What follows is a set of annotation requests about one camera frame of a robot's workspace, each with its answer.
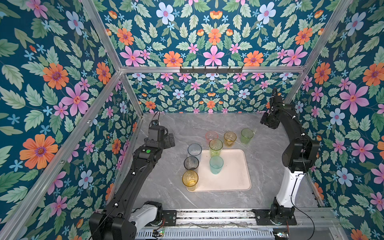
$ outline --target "green cup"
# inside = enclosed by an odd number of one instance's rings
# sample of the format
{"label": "green cup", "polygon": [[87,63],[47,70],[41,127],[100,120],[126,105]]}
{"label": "green cup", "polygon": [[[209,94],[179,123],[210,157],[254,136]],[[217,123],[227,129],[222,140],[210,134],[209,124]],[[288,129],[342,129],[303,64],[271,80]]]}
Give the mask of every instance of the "green cup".
{"label": "green cup", "polygon": [[241,139],[240,141],[242,143],[249,143],[249,141],[251,141],[251,139],[253,138],[253,131],[250,130],[249,128],[244,128],[243,130],[241,130]]}

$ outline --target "white tray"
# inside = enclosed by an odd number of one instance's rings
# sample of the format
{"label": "white tray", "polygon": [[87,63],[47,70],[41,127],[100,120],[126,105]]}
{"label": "white tray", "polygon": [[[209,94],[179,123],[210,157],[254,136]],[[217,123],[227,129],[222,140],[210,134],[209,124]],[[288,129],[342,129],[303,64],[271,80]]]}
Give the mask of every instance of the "white tray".
{"label": "white tray", "polygon": [[223,149],[220,157],[224,160],[219,174],[211,173],[209,150],[203,150],[199,167],[195,170],[199,176],[197,187],[190,192],[242,191],[251,189],[245,154],[241,149]]}

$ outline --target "clear cup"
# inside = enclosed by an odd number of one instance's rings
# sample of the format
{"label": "clear cup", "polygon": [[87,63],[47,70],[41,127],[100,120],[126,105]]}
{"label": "clear cup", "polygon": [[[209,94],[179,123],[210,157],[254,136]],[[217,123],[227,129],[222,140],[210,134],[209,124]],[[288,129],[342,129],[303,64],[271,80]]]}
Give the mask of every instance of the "clear cup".
{"label": "clear cup", "polygon": [[249,128],[244,128],[243,130],[241,130],[241,142],[242,143],[249,143],[249,141],[251,141],[251,139],[253,138],[253,131],[250,130]]}
{"label": "clear cup", "polygon": [[207,140],[207,145],[209,145],[209,142],[213,139],[216,139],[218,138],[218,134],[217,132],[215,131],[208,131],[206,134],[205,134],[205,139]]}
{"label": "clear cup", "polygon": [[193,170],[188,170],[183,174],[183,184],[187,187],[188,190],[193,191],[196,189],[197,181],[199,176]]}
{"label": "clear cup", "polygon": [[195,170],[198,166],[199,166],[199,160],[194,156],[187,157],[184,160],[184,167],[187,170]]}
{"label": "clear cup", "polygon": [[218,174],[223,168],[224,160],[220,156],[214,156],[209,160],[209,166],[211,167],[211,173]]}
{"label": "clear cup", "polygon": [[196,157],[199,161],[201,159],[201,151],[202,148],[199,144],[197,143],[192,143],[188,147],[188,156],[194,156]]}
{"label": "clear cup", "polygon": [[221,153],[221,149],[223,148],[223,142],[220,139],[212,139],[209,142],[209,152],[211,154],[211,157],[213,156],[219,156]]}
{"label": "clear cup", "polygon": [[227,147],[233,146],[236,141],[236,134],[234,132],[226,132],[224,134],[224,145]]}

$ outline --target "orange flower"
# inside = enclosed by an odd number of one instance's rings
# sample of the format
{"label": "orange flower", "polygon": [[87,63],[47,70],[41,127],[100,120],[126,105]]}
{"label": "orange flower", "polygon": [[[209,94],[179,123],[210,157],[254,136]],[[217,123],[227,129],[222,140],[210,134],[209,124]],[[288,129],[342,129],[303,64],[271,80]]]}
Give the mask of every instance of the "orange flower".
{"label": "orange flower", "polygon": [[120,141],[120,139],[116,138],[115,141],[113,141],[113,144],[112,144],[112,152],[114,154],[118,154],[119,151],[120,151],[120,147],[121,147],[121,141]]}
{"label": "orange flower", "polygon": [[42,169],[47,166],[47,162],[51,162],[55,156],[53,153],[57,152],[57,144],[53,144],[55,140],[53,137],[48,136],[45,139],[44,134],[36,134],[35,140],[28,138],[23,147],[27,148],[20,151],[20,160],[27,160],[25,166],[32,169],[37,164],[37,169]]}
{"label": "orange flower", "polygon": [[302,31],[300,31],[295,40],[297,45],[303,45],[304,43],[308,42],[310,40],[310,37],[312,37],[312,28],[304,28]]}
{"label": "orange flower", "polygon": [[76,224],[76,227],[77,228],[81,228],[81,226],[83,225],[83,222],[84,222],[84,219],[80,219],[77,224]]}
{"label": "orange flower", "polygon": [[324,195],[322,194],[323,193],[322,188],[319,187],[319,184],[317,182],[314,183],[314,186],[317,188],[317,191],[319,192],[319,195],[320,195],[321,199],[324,200]]}
{"label": "orange flower", "polygon": [[152,102],[152,101],[147,101],[147,102],[145,103],[145,106],[146,106],[147,108],[149,108],[149,109],[155,109],[155,108],[156,108],[156,104],[155,104],[154,102]]}
{"label": "orange flower", "polygon": [[353,240],[368,240],[367,236],[364,235],[359,229],[352,229],[351,238]]}
{"label": "orange flower", "polygon": [[67,70],[63,70],[63,66],[60,64],[50,63],[49,68],[44,68],[43,72],[45,73],[43,75],[44,81],[48,82],[48,86],[51,88],[56,87],[57,90],[60,90],[62,87],[67,86],[66,83],[70,81],[67,77]]}
{"label": "orange flower", "polygon": [[214,28],[208,34],[208,37],[209,42],[212,43],[212,45],[216,45],[218,42],[220,42],[221,33],[219,33],[217,28]]}
{"label": "orange flower", "polygon": [[125,45],[132,45],[135,39],[132,36],[132,33],[130,31],[127,31],[127,29],[118,29],[118,38],[119,41],[124,43]]}
{"label": "orange flower", "polygon": [[109,82],[111,73],[109,72],[109,67],[104,62],[97,64],[96,73],[99,75],[100,82],[103,82],[103,84]]}
{"label": "orange flower", "polygon": [[203,36],[204,35],[204,30],[200,29],[199,31],[197,31],[197,35]]}
{"label": "orange flower", "polygon": [[366,82],[368,86],[372,84],[377,86],[380,84],[380,80],[384,81],[384,63],[376,63],[369,66],[369,69],[366,69],[364,72],[365,77],[362,78],[363,82]]}
{"label": "orange flower", "polygon": [[244,58],[244,66],[246,67],[255,67],[260,66],[260,63],[264,61],[264,58],[262,58],[264,55],[262,53],[259,53],[259,51],[254,51],[252,53],[248,53],[247,57]]}
{"label": "orange flower", "polygon": [[380,152],[380,156],[384,159],[384,142],[378,142],[377,143],[377,148],[379,149],[379,150],[382,150],[381,152]]}
{"label": "orange flower", "polygon": [[220,19],[222,16],[223,16],[223,12],[222,11],[211,11],[209,13],[209,15],[211,16],[212,19]]}
{"label": "orange flower", "polygon": [[108,201],[109,195],[111,194],[113,188],[113,183],[109,185],[109,188],[107,189],[107,195],[105,195],[105,201]]}
{"label": "orange flower", "polygon": [[227,31],[225,32],[225,34],[227,36],[232,36],[233,35],[233,30],[228,28]]}
{"label": "orange flower", "polygon": [[215,102],[214,101],[209,101],[207,103],[207,107],[210,108],[210,109],[214,108],[215,107]]}
{"label": "orange flower", "polygon": [[318,84],[323,84],[329,78],[329,74],[331,74],[331,69],[329,68],[331,65],[329,63],[322,63],[317,67],[316,72],[314,73],[315,82]]}
{"label": "orange flower", "polygon": [[132,132],[135,132],[136,127],[137,127],[137,122],[135,122],[135,123],[133,124]]}
{"label": "orange flower", "polygon": [[114,11],[109,11],[108,13],[109,13],[109,15],[111,16],[111,18],[113,18],[113,19],[118,18],[118,14],[117,14],[116,12],[114,12]]}
{"label": "orange flower", "polygon": [[323,10],[319,10],[319,11],[317,11],[315,14],[314,14],[314,18],[319,18],[319,17],[321,17],[322,15],[323,15]]}
{"label": "orange flower", "polygon": [[174,51],[169,51],[164,55],[164,63],[167,64],[167,67],[181,67],[181,63],[183,59],[180,58],[179,53],[175,53]]}

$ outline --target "gray marble tabletop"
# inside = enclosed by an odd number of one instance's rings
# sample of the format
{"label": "gray marble tabletop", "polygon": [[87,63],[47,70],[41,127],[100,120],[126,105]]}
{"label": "gray marble tabletop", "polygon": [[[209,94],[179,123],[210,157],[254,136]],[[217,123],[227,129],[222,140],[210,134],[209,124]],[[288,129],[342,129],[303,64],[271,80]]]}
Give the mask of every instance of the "gray marble tabletop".
{"label": "gray marble tabletop", "polygon": [[[148,125],[152,114],[145,114],[139,129],[135,149],[148,136]],[[260,114],[186,114],[166,113],[160,116],[160,124],[174,134],[175,147],[165,149],[162,157],[150,173],[135,201],[134,208],[141,207],[148,200],[161,202],[165,209],[175,208],[269,208],[278,193],[284,175],[281,155],[289,144],[282,124],[269,129],[260,124]],[[250,128],[255,136],[249,144],[240,142],[241,130]],[[209,130],[218,132],[219,139],[227,131],[238,136],[232,149],[245,152],[252,187],[247,191],[189,192],[182,183],[186,171],[183,162],[187,148],[199,143],[209,149],[205,134]],[[317,201],[307,179],[300,184],[297,207],[317,207]]]}

